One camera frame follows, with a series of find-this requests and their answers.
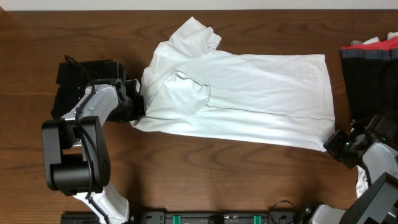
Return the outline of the white t-shirt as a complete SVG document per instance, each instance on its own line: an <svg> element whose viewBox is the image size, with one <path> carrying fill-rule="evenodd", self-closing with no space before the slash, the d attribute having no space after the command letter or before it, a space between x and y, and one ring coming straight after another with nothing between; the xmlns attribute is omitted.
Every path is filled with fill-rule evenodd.
<svg viewBox="0 0 398 224"><path fill-rule="evenodd" d="M334 131L322 54L236 55L190 18L161 42L142 75L146 132L323 150Z"/></svg>

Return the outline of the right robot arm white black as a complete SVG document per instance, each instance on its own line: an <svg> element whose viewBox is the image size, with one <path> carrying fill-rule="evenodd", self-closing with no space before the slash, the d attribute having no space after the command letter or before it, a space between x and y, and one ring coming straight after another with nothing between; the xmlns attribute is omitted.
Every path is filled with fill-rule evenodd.
<svg viewBox="0 0 398 224"><path fill-rule="evenodd" d="M305 223L397 223L397 124L369 124L363 132L339 130L324 148L346 167L359 166L368 188L346 210L320 204Z"/></svg>

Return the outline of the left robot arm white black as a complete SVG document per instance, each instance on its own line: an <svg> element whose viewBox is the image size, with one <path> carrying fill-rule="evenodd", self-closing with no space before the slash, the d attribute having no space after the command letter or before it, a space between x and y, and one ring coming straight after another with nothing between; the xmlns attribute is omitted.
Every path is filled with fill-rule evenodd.
<svg viewBox="0 0 398 224"><path fill-rule="evenodd" d="M103 125L107 119L130 122L145 115L138 80L95 80L78 103L59 119L42 125L45 180L86 204L97 223L128 223L129 202L110 180L111 164Z"/></svg>

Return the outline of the white cloth under pile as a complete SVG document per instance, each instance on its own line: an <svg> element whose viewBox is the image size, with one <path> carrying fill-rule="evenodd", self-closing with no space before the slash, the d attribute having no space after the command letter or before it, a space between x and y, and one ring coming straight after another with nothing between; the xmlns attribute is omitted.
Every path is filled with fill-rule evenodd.
<svg viewBox="0 0 398 224"><path fill-rule="evenodd" d="M387 40L395 39L396 37L397 37L397 32L389 32L387 34ZM373 37L372 39L366 40L364 42L361 42L359 40L352 40L351 45L360 45L360 44L368 45L376 42L379 42L378 37ZM369 185L368 185L368 178L366 175L366 171L360 166L357 166L357 168L358 168L358 180L356 183L356 195L357 198L359 198L369 188Z"/></svg>

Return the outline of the folded black shirt with logo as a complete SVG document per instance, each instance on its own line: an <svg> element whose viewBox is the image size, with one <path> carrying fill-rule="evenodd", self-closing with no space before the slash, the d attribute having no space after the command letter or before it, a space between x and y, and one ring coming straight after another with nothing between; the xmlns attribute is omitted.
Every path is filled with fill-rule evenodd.
<svg viewBox="0 0 398 224"><path fill-rule="evenodd" d="M60 119L67 112L74 109L85 93L86 87L93 82L95 85L120 85L129 79L126 67L113 60L95 60L82 62L81 66L90 74L87 77L83 70L75 64L64 62L59 65L56 84L59 85L51 115L53 119ZM107 121L128 122L134 120L119 120L116 108L110 112Z"/></svg>

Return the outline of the black garment with red band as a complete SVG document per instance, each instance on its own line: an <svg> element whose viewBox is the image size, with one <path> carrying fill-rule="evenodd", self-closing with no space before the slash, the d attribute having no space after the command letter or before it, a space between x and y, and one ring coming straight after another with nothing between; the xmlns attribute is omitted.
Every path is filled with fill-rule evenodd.
<svg viewBox="0 0 398 224"><path fill-rule="evenodd" d="M351 117L397 119L397 37L340 48Z"/></svg>

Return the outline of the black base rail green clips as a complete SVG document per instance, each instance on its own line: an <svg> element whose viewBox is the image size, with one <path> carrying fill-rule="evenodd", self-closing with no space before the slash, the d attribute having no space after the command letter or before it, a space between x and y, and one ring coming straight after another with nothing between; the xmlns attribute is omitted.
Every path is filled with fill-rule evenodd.
<svg viewBox="0 0 398 224"><path fill-rule="evenodd" d="M268 211L244 213L188 213L166 210L133 213L129 224L291 224L308 223L313 207L298 210L290 201L283 200L271 206Z"/></svg>

